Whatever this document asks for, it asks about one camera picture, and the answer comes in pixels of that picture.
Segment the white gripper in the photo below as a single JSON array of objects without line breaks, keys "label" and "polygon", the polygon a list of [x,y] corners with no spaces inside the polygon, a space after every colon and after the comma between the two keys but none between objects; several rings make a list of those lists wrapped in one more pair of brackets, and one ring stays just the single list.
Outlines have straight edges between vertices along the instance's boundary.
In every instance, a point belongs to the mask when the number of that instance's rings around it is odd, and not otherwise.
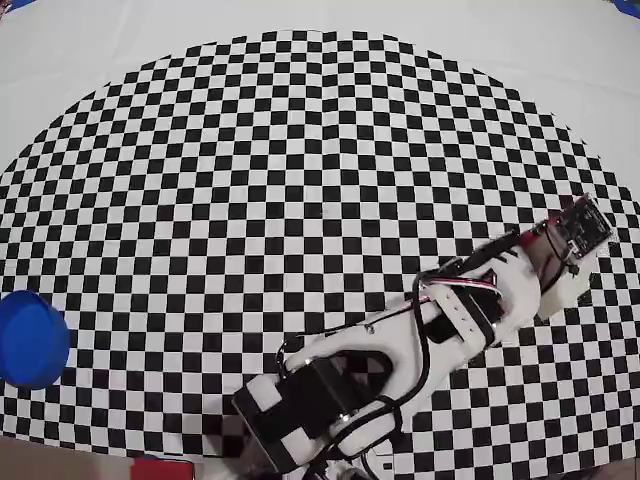
[{"label": "white gripper", "polygon": [[540,285],[537,316],[550,319],[577,305],[590,289],[590,275],[597,265],[597,251],[577,258],[574,245],[565,240],[555,219],[548,219],[521,235],[521,248],[529,258]]}]

